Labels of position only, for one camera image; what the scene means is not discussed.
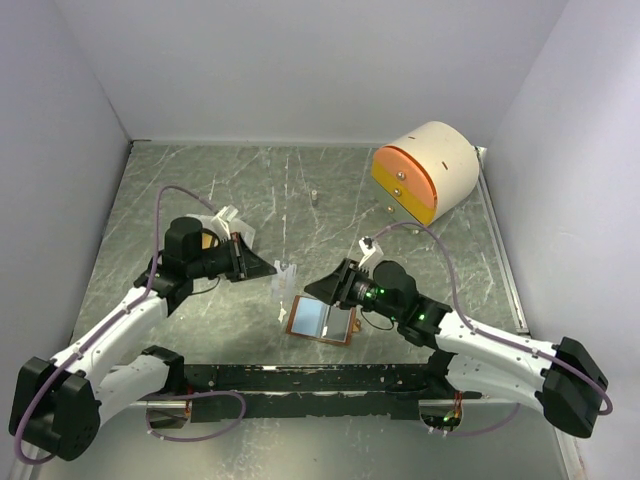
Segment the white VIP card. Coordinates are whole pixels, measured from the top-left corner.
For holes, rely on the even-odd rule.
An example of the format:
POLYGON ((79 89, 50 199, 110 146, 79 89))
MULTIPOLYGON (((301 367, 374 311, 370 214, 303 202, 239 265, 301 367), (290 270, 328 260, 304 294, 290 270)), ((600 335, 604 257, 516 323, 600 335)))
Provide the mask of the white VIP card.
POLYGON ((294 296, 297 265, 276 260, 274 268, 276 273, 271 279, 271 298, 275 302, 286 303, 294 296))

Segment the brown leather card holder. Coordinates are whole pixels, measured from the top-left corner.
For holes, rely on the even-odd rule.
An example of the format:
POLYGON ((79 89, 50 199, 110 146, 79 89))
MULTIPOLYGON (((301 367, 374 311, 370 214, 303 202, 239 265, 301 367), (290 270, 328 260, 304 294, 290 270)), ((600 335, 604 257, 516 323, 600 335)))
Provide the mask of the brown leather card holder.
POLYGON ((351 308, 351 321, 348 335, 344 342, 335 342, 322 338, 322 330, 325 320, 331 311, 343 310, 335 306, 326 305, 323 302, 306 296, 296 296, 289 314, 285 332, 288 335, 318 341, 331 345, 349 346, 354 333, 361 330, 361 322, 357 318, 356 310, 351 308))

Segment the white card tray box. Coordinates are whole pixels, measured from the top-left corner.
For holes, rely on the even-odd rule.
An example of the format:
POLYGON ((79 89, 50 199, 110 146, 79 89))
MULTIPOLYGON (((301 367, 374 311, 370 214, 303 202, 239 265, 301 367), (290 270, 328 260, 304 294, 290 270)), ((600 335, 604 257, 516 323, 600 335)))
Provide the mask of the white card tray box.
MULTIPOLYGON (((202 226, 204 227, 204 230, 208 230, 208 231, 211 231, 210 230, 210 228, 211 228, 210 221, 211 221, 213 216, 214 215, 190 214, 190 217, 199 220, 202 223, 202 226)), ((253 248, 254 239, 255 239, 256 230, 253 227, 251 227, 250 225, 248 225, 247 223, 245 223, 240 218, 239 210, 238 210, 238 214, 236 216, 236 219, 238 220, 239 231, 238 232, 234 232, 234 233, 239 234, 244 239, 244 241, 247 244, 247 246, 252 249, 253 248)))

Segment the dark credit card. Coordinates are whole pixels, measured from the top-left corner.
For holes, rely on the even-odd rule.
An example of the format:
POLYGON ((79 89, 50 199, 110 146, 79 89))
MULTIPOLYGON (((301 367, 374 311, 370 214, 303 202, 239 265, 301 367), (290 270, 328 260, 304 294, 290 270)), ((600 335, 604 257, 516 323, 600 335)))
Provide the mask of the dark credit card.
POLYGON ((348 335, 351 314, 346 310, 331 311, 322 330, 322 338, 335 342, 344 342, 348 335))

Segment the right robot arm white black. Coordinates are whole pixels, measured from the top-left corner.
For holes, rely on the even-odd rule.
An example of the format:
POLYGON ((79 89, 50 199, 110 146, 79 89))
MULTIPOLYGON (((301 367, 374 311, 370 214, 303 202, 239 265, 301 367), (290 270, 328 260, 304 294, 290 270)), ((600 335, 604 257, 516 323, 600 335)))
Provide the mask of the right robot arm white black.
POLYGON ((409 343, 443 353, 448 363, 424 374, 425 388, 435 397, 458 390, 509 399, 583 439, 605 412, 601 406, 608 381, 582 343, 569 337, 557 343, 532 340, 464 321, 449 305, 421 294, 415 279, 395 261, 367 272, 344 259, 304 291, 329 306, 375 312, 394 321, 409 343))

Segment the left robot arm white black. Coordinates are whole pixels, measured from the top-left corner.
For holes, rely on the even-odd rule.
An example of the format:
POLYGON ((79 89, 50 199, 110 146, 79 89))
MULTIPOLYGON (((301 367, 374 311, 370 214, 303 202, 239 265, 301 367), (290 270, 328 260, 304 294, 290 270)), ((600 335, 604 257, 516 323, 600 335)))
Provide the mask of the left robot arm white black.
POLYGON ((240 282, 275 274, 252 251, 255 234, 244 221, 221 215, 172 220, 162 249, 108 317, 51 359, 33 357, 21 367, 8 425, 16 456, 32 464, 22 451, 29 443, 48 458, 74 460, 130 403, 181 395, 184 358, 173 351, 152 346, 129 365, 116 364, 193 294, 196 280, 240 282))

